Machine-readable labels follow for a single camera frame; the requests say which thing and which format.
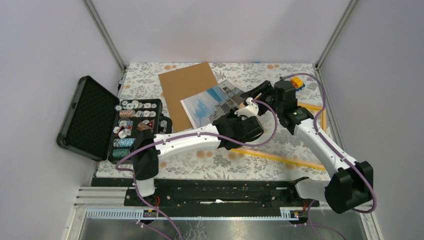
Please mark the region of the brown cardboard backing board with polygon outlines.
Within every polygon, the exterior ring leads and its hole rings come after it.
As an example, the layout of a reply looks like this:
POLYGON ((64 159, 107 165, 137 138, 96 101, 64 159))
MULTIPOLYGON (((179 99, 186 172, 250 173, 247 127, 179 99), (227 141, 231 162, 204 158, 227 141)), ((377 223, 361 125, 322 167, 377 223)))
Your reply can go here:
POLYGON ((198 63, 158 75, 169 117, 174 132, 181 132, 192 124, 181 104, 181 100, 206 91, 217 80, 208 62, 198 63))

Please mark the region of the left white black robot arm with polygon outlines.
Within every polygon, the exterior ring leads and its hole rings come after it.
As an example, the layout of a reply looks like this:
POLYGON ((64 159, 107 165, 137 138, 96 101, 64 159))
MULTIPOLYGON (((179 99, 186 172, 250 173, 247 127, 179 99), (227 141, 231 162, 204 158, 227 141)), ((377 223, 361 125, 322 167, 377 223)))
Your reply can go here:
POLYGON ((136 199, 144 206, 155 200, 154 179, 159 161, 203 149, 237 149, 264 133, 257 117, 220 117, 203 127, 180 133, 153 134, 143 130, 130 147, 136 199))

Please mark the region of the yellow wooden picture frame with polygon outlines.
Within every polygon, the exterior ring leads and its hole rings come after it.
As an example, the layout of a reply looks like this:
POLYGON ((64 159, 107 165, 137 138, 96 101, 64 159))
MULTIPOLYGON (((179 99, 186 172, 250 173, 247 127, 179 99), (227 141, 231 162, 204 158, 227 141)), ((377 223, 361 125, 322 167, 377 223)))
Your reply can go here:
MULTIPOLYGON (((320 106, 310 104, 300 104, 301 107, 307 107, 307 110, 312 110, 312 113, 320 110, 320 106)), ((274 118, 271 113, 266 113, 259 117, 263 127, 264 134, 252 144, 263 143, 271 137, 275 130, 274 118)), ((289 131, 278 124, 274 137, 265 145, 257 147, 241 147, 231 150, 231 153, 244 155, 246 157, 260 157, 270 159, 277 162, 282 162, 289 166, 299 168, 310 168, 319 171, 325 171, 324 166, 319 163, 318 159, 312 151, 306 147, 305 143, 291 135, 289 131)))

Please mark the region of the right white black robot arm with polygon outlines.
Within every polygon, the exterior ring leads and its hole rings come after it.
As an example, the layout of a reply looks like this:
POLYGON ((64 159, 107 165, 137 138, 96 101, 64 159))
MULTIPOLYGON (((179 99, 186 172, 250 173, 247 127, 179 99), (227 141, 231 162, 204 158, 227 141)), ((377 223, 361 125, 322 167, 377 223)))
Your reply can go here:
POLYGON ((319 127, 317 119, 306 108, 298 104, 296 89, 290 81, 279 80, 275 84, 265 81, 252 90, 242 93, 247 105, 258 104, 258 115, 271 108, 279 123, 293 136, 302 141, 324 166, 330 180, 305 178, 287 191, 287 201, 293 206, 301 205, 306 199, 327 203, 342 214, 369 201, 377 207, 373 188, 374 170, 367 162, 359 162, 344 152, 319 127))

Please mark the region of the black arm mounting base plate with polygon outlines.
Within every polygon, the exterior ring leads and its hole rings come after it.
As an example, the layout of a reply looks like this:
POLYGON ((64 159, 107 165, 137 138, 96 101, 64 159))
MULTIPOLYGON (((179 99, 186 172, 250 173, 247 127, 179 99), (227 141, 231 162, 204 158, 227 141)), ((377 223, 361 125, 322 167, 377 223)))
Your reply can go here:
POLYGON ((154 206, 171 218, 279 217, 281 209, 301 214, 320 203, 301 198, 294 181, 155 179, 154 193, 140 199, 129 178, 94 178, 93 187, 123 187, 125 207, 154 206))

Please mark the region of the printed building photo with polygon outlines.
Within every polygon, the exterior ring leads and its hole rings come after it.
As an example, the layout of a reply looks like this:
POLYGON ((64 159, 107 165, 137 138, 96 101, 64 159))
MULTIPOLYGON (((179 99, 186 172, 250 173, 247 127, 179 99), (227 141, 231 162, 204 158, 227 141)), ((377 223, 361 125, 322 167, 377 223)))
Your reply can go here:
POLYGON ((236 111, 244 102, 244 90, 225 80, 203 92, 180 101, 194 129, 211 124, 218 118, 236 111))

